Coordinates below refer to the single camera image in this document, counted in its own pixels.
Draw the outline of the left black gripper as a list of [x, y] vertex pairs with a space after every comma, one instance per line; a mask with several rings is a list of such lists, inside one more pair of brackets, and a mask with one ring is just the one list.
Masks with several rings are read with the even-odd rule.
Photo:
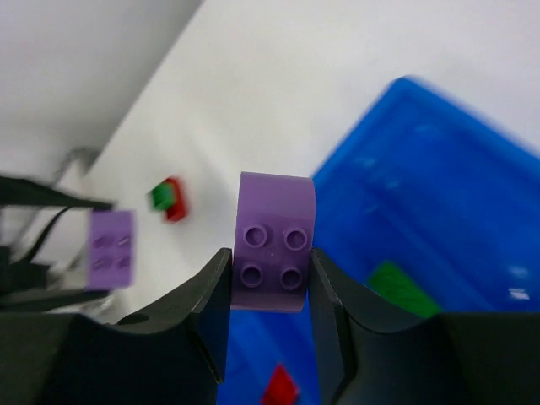
[[51, 219], [35, 244], [17, 261], [11, 262], [10, 249], [1, 247], [1, 312], [46, 312], [105, 298], [104, 290], [43, 290], [47, 287], [50, 266], [32, 261], [57, 221], [67, 212], [65, 207], [112, 209], [111, 202], [78, 197], [39, 182], [2, 175], [1, 206], [64, 208]]

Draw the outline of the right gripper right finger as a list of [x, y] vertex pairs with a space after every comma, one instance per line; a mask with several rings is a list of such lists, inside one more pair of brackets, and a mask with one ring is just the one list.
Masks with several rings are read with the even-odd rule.
[[422, 318], [310, 254], [309, 305], [324, 404], [536, 404], [536, 312]]

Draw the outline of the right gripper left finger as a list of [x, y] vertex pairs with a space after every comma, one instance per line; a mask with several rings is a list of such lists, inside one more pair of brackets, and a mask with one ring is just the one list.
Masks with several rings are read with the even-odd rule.
[[225, 377], [231, 259], [114, 325], [80, 314], [1, 316], [4, 404], [213, 404]]

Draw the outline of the purple square lego brick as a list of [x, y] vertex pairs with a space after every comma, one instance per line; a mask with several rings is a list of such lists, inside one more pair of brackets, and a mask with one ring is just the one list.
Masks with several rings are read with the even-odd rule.
[[89, 216], [89, 290], [123, 289], [134, 274], [135, 216], [132, 211], [94, 211]]

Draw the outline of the small red lego brick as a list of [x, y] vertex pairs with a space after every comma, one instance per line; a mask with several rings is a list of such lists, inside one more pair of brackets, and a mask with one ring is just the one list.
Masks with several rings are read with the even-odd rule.
[[262, 405], [295, 405], [300, 389], [283, 364], [278, 364], [262, 394]]

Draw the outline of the purple round lego piece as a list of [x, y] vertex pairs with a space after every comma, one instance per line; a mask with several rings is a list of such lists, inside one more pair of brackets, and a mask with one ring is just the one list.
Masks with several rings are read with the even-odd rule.
[[300, 312], [316, 219], [310, 177], [240, 174], [231, 308]]

